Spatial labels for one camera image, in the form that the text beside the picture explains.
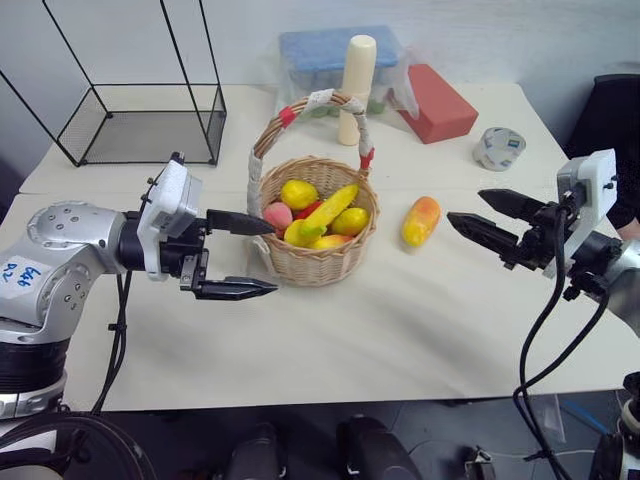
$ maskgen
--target white wall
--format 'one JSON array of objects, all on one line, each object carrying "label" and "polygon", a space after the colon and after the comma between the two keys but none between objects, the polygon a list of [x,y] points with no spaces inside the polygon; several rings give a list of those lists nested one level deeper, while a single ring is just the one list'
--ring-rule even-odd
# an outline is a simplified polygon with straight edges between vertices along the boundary
[{"label": "white wall", "polygon": [[[49,3],[94,81],[180,80],[157,1]],[[126,15],[119,10],[123,5]],[[167,5],[189,73],[194,81],[207,81],[210,64],[197,2],[167,0]],[[281,31],[387,24],[451,82],[520,83],[560,142],[595,75],[640,72],[638,0],[205,0],[205,5],[223,83],[274,83],[269,61]],[[107,21],[114,18],[117,28]],[[82,92],[82,77],[40,1],[0,2],[0,66],[60,128]],[[0,161],[25,176],[47,145],[0,81]]]}]

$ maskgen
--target white table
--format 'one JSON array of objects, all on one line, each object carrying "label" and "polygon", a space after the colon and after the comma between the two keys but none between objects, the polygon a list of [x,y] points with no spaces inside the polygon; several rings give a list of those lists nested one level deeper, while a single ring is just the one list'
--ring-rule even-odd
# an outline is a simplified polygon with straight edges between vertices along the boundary
[{"label": "white table", "polygon": [[[182,409],[510,395],[520,346],[553,284],[540,272],[509,272],[497,256],[462,238],[443,219],[414,255],[398,228],[421,192],[379,191],[382,215],[366,260],[344,281],[321,289],[283,286],[239,303],[196,301],[175,280],[134,275],[127,357],[106,402],[109,410]],[[429,189],[446,211],[499,216],[467,189]],[[532,188],[538,198],[553,189]],[[75,198],[114,209],[130,194],[19,195],[0,228],[0,249],[16,241],[39,208]],[[242,210],[241,193],[203,194],[201,208]],[[525,225],[500,219],[504,228]],[[242,238],[216,233],[209,277],[247,272]],[[249,273],[256,268],[249,266]],[[98,395],[116,315],[113,277],[96,282],[72,338],[65,397],[88,409]],[[562,301],[541,331],[530,372],[546,365],[594,312],[580,297]],[[635,334],[611,314],[536,392],[619,387],[640,364]]]},{"label": "white table", "polygon": [[[555,174],[566,162],[562,150],[546,129],[516,84],[458,85],[458,91],[480,115],[469,133],[431,145],[424,145],[396,112],[371,117],[371,135],[376,145],[372,183],[376,190],[430,190],[433,188],[480,189],[508,186],[515,190],[530,187],[553,187]],[[157,108],[157,102],[131,87],[110,87],[101,93],[110,105],[136,108]],[[222,139],[218,167],[194,165],[192,172],[204,180],[204,188],[214,192],[245,191],[249,150],[273,115],[273,90],[249,86],[225,86],[228,119]],[[175,108],[188,100],[184,92],[163,87],[161,92],[174,100]],[[527,149],[507,172],[484,170],[471,158],[471,151],[482,133],[489,127],[509,127],[522,134]],[[294,123],[267,154],[266,168],[290,158],[307,154],[326,155],[357,165],[356,147],[337,143],[335,118]],[[87,165],[74,167],[61,151],[53,146],[40,165],[22,185],[21,193],[104,192],[138,193],[144,181],[155,176],[161,165]]]}]

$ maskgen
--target red sponge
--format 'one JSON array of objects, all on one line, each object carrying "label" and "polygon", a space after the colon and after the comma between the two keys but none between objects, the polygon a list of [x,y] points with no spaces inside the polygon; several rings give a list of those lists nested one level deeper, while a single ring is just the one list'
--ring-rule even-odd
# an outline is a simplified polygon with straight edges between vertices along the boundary
[{"label": "red sponge", "polygon": [[439,142],[469,133],[478,112],[434,69],[429,65],[411,65],[409,80],[420,116],[414,119],[406,110],[400,110],[400,115],[422,143]]}]

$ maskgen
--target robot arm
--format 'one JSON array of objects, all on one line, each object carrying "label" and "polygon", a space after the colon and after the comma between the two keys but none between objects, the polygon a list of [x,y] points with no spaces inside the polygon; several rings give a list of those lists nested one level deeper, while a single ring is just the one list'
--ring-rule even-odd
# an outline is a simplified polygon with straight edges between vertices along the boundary
[{"label": "robot arm", "polygon": [[102,274],[172,276],[198,299],[241,300],[276,289],[251,278],[206,279],[206,235],[271,233],[269,224],[216,210],[196,218],[200,181],[177,155],[151,183],[141,214],[58,203],[36,213],[23,237],[0,252],[0,420],[59,402],[70,338]]},{"label": "robot arm", "polygon": [[571,286],[565,299],[581,291],[594,299],[608,293],[609,310],[640,337],[640,242],[623,243],[593,231],[615,203],[616,180],[615,154],[606,150],[574,159],[560,170],[558,203],[545,204],[512,190],[482,190],[480,196],[494,210],[531,225],[522,239],[478,215],[447,217],[464,237],[498,253],[507,268],[540,268],[552,277],[555,213],[558,208],[568,210],[565,258]]}]

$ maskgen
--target plastic fruit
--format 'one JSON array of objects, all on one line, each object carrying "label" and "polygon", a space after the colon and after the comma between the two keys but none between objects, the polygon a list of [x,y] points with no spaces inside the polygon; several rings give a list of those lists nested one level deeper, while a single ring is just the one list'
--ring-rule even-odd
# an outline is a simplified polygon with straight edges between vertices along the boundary
[{"label": "plastic fruit", "polygon": [[326,250],[327,248],[339,247],[351,240],[353,240],[353,237],[349,237],[347,235],[327,235],[326,237],[320,237],[318,240],[310,244],[308,248],[313,248],[314,250]]},{"label": "plastic fruit", "polygon": [[309,215],[311,215],[313,213],[313,211],[318,208],[320,205],[322,205],[321,201],[317,201],[317,202],[313,202],[311,205],[309,205],[307,208],[305,208],[304,210],[302,210],[301,212],[298,212],[298,214],[296,215],[295,219],[296,220],[304,220],[305,218],[307,218]]},{"label": "plastic fruit", "polygon": [[269,205],[262,212],[262,216],[276,230],[285,230],[293,222],[291,209],[282,202],[275,202]]},{"label": "plastic fruit", "polygon": [[358,195],[358,185],[342,187],[316,208],[303,220],[300,234],[307,237],[319,237],[327,231],[327,226],[353,202]]},{"label": "plastic fruit", "polygon": [[420,197],[413,204],[402,225],[402,238],[419,247],[433,233],[440,220],[440,205],[431,197]]},{"label": "plastic fruit", "polygon": [[280,198],[291,210],[304,210],[318,200],[318,191],[304,180],[289,180],[282,186]]},{"label": "plastic fruit", "polygon": [[331,223],[331,231],[339,235],[355,237],[369,223],[369,212],[364,208],[347,208]]},{"label": "plastic fruit", "polygon": [[302,226],[302,222],[304,220],[294,220],[289,228],[287,228],[284,232],[284,241],[294,247],[306,247],[309,244],[315,242],[320,238],[320,235],[315,237],[303,237],[300,234],[300,227]]}]

